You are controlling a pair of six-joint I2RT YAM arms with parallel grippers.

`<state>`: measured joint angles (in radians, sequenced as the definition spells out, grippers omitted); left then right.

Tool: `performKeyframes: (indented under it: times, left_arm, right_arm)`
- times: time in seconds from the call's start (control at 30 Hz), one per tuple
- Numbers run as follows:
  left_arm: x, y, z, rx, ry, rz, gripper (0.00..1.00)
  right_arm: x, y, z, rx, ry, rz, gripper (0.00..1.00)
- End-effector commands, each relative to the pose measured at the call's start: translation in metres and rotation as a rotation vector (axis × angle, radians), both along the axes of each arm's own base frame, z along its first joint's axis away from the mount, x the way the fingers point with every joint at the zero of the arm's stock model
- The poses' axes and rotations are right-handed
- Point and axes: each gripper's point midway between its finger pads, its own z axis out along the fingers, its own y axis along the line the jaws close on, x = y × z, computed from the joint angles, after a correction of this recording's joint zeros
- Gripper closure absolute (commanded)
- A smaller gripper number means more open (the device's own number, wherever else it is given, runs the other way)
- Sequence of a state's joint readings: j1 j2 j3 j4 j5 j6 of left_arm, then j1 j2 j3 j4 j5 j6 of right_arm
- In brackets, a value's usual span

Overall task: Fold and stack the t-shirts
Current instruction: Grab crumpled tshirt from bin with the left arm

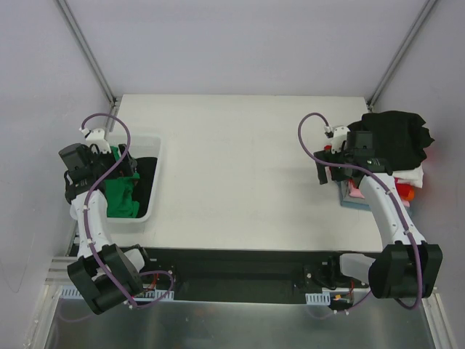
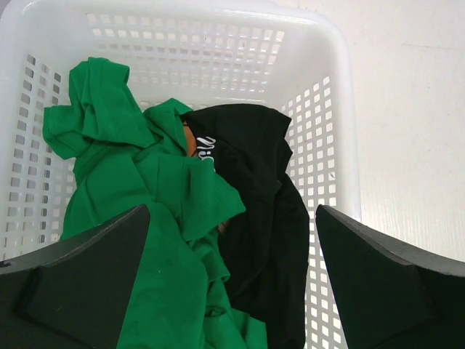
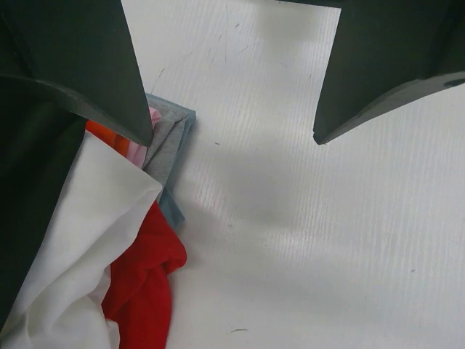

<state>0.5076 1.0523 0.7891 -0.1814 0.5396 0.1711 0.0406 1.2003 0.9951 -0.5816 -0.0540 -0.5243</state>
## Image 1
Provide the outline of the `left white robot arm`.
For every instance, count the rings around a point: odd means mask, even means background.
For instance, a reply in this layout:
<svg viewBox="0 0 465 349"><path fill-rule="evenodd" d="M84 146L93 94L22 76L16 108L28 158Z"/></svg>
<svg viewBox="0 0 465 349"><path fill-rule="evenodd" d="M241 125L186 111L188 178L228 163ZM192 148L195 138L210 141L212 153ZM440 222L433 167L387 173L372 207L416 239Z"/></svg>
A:
<svg viewBox="0 0 465 349"><path fill-rule="evenodd" d="M63 148L59 156L67 167L65 198L79 234L77 260L67 266L68 277L99 315L141 293L154 266L140 245L120 249L111 241L105 186L98 180L116 162L113 156L80 143Z"/></svg>

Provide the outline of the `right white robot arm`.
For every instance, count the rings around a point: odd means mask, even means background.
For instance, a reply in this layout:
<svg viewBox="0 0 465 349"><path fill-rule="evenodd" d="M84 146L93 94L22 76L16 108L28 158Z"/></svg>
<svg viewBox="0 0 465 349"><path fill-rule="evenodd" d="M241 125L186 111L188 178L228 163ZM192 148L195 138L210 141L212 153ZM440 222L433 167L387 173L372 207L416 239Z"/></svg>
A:
<svg viewBox="0 0 465 349"><path fill-rule="evenodd" d="M316 152L320 183L353 181L376 221L383 246L373 262L343 257L327 268L328 282L342 287L359 268L379 299L428 298L442 263L442 250L429 244L413 224L395 187L392 168L379 158L368 131L326 127L329 144Z"/></svg>

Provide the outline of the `green t shirt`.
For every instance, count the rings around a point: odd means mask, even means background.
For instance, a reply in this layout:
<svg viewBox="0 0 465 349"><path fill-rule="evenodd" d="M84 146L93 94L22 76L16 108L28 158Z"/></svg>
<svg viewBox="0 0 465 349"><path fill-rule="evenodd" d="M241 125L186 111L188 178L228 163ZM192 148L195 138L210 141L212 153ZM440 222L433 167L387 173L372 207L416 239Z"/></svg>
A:
<svg viewBox="0 0 465 349"><path fill-rule="evenodd" d="M120 177L116 180L104 180L107 199L107 216L110 218L136 218L139 204L132 200L134 184L139 179L136 172L133 177Z"/></svg>

